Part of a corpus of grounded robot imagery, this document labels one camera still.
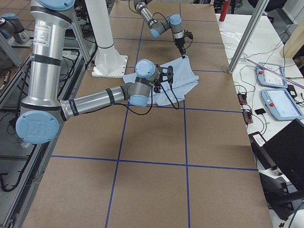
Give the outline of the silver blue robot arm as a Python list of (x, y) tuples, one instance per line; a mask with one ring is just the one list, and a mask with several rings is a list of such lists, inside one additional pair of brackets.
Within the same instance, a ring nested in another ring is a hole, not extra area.
[(185, 38), (193, 40), (191, 31), (184, 30), (180, 14), (170, 14), (166, 17), (161, 13), (152, 14), (148, 9), (151, 0), (134, 0), (133, 6), (138, 14), (142, 16), (147, 23), (150, 34), (153, 38), (158, 38), (167, 30), (171, 30), (175, 46), (178, 48), (182, 58), (186, 56)]
[(121, 77), (125, 74), (128, 57), (114, 47), (106, 2), (85, 2), (95, 41), (87, 44), (81, 31), (75, 33), (77, 57), (66, 63), (65, 39), (68, 29), (76, 28), (73, 0), (33, 0), (30, 13), (35, 20), (33, 48), (26, 97), (20, 103), (16, 120), (17, 136), (30, 144), (51, 141), (61, 123), (70, 117), (101, 110), (128, 100), (144, 107), (162, 82), (173, 82), (173, 68), (161, 67), (149, 60), (135, 65), (135, 81), (102, 92), (73, 97), (73, 89), (82, 80), (79, 69), (91, 69), (94, 76)]

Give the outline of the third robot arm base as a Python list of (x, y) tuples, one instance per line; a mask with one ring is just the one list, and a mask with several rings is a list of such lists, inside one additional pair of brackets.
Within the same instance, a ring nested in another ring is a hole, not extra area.
[(32, 40), (24, 29), (18, 16), (5, 13), (0, 16), (0, 33), (13, 48), (30, 48)]

